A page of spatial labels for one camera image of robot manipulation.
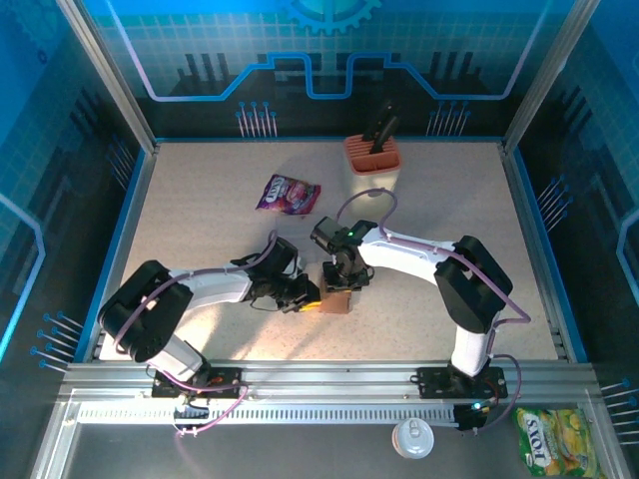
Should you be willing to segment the black handled knife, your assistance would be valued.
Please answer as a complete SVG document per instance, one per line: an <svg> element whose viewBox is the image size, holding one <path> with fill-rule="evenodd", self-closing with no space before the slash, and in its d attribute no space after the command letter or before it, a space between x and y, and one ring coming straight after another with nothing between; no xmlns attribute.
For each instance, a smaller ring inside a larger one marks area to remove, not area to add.
<svg viewBox="0 0 639 479"><path fill-rule="evenodd" d="M381 131L385 123L390 119L390 117L394 114L394 104L392 100L386 100L377 111L377 113L373 116L372 120L368 123L365 128L361 139L364 142L373 141L377 134Z"/></svg>
<svg viewBox="0 0 639 479"><path fill-rule="evenodd" d="M383 145L395 133L399 125L399 117L391 116L381 127L369 150L371 155L383 152Z"/></svg>

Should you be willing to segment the purple candy bag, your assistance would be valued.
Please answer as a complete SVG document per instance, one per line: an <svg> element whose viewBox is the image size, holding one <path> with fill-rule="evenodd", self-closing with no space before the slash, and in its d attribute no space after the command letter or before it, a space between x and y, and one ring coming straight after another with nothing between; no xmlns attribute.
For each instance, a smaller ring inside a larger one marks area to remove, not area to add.
<svg viewBox="0 0 639 479"><path fill-rule="evenodd" d="M290 216L308 215L313 211L320 193L321 185L274 174L267 182L256 209Z"/></svg>

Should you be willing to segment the black controller box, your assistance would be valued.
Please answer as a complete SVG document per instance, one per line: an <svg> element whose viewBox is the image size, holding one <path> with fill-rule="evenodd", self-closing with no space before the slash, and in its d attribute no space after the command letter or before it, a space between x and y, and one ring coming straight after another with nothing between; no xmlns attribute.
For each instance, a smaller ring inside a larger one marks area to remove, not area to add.
<svg viewBox="0 0 639 479"><path fill-rule="evenodd" d="M475 401L453 406L453 418L459 431L473 431L482 428L488 419L494 403L490 400Z"/></svg>

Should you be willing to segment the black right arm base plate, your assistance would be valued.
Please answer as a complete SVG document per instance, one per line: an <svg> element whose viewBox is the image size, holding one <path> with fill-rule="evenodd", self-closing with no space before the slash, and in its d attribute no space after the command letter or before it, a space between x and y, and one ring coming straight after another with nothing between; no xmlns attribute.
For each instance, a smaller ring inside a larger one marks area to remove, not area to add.
<svg viewBox="0 0 639 479"><path fill-rule="evenodd" d="M478 375L469 377L452 366L421 367L410 376L421 399L490 399L508 397L503 370L485 367Z"/></svg>

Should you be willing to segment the brown card holder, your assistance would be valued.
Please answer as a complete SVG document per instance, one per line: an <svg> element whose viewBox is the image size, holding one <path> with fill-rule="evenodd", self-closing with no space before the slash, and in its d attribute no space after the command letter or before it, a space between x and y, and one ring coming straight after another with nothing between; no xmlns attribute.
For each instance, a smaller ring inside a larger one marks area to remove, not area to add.
<svg viewBox="0 0 639 479"><path fill-rule="evenodd" d="M352 293L350 290L324 291L321 294L319 312L326 314L349 314Z"/></svg>

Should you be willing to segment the aluminium mounting rail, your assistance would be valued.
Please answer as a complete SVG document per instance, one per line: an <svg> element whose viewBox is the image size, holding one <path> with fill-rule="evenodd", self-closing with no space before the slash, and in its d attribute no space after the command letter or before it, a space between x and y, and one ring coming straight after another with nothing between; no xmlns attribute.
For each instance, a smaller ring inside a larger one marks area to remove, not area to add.
<svg viewBox="0 0 639 479"><path fill-rule="evenodd" d="M214 360L238 367L250 394L270 403L416 403L416 370L443 367L438 361L239 361ZM521 360L520 400L532 404L600 401L593 367L561 360ZM132 361L72 364L58 393L60 401L147 399L152 370Z"/></svg>

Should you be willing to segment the aluminium side rail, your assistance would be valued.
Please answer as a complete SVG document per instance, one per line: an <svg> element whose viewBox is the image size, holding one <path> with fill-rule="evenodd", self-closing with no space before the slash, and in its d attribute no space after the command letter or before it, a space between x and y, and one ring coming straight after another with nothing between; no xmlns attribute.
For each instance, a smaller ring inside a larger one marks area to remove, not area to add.
<svg viewBox="0 0 639 479"><path fill-rule="evenodd" d="M519 235L513 263L507 267L514 285L511 298L529 317L526 324L506 324L498 329L498 352L524 360L570 360L561 330L563 311L554 295L547 261L543 257L532 208L514 157L498 148L501 165L517 218Z"/></svg>
<svg viewBox="0 0 639 479"><path fill-rule="evenodd" d="M131 178L130 188L125 195L122 210L118 216L112 241L105 257L105 264L96 286L95 297L91 303L91 321L86 323L86 326L91 326L87 349L83 356L87 362L92 362L99 356L99 353L96 352L101 346L101 326L98 324L98 313L124 278L158 152L159 149L156 149L151 155L144 154L137 162L135 175Z"/></svg>

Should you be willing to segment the aluminium frame post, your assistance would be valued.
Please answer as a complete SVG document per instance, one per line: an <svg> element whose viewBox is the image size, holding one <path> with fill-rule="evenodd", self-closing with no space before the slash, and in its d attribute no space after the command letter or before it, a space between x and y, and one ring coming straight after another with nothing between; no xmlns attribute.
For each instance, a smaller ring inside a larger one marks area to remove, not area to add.
<svg viewBox="0 0 639 479"><path fill-rule="evenodd" d="M155 135L83 2L55 1L141 148L153 156Z"/></svg>
<svg viewBox="0 0 639 479"><path fill-rule="evenodd" d="M601 0L574 1L506 131L502 142L502 150L506 156L514 152L523 138L600 2Z"/></svg>

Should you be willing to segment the white tin can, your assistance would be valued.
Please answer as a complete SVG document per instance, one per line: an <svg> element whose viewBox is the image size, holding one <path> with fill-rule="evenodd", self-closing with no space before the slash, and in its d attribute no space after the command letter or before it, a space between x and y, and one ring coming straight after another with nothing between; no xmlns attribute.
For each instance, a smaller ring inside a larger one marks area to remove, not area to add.
<svg viewBox="0 0 639 479"><path fill-rule="evenodd" d="M434 433L425 420L408 418L393 428L391 443L401 457L422 459L433 450Z"/></svg>

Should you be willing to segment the cream orange knife block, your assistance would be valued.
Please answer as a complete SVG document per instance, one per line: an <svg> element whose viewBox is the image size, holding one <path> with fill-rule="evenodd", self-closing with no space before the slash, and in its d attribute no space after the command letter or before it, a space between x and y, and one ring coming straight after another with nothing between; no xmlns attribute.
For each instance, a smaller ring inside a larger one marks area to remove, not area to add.
<svg viewBox="0 0 639 479"><path fill-rule="evenodd" d="M349 196L369 189L393 191L402 167L402 157L394 137L382 145L380 153L372 153L374 141L365 142L362 135L346 137L343 142L345 160L344 184Z"/></svg>

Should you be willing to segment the green yellow candy bag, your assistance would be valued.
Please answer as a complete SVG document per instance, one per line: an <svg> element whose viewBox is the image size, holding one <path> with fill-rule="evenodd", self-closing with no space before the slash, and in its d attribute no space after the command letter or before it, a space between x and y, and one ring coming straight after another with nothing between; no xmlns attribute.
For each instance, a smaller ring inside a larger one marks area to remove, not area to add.
<svg viewBox="0 0 639 479"><path fill-rule="evenodd" d="M513 420L520 458L533 477L607 479L581 409L517 407Z"/></svg>

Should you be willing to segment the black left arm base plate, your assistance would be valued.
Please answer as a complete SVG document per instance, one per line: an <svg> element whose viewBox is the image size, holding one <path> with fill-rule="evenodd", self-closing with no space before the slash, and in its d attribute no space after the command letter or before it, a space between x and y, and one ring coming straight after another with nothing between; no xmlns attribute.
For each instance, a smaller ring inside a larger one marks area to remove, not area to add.
<svg viewBox="0 0 639 479"><path fill-rule="evenodd" d="M242 389L243 371L237 367L219 367L205 371L197 381L189 380L187 387L178 384L160 371L155 373L153 398L238 399Z"/></svg>

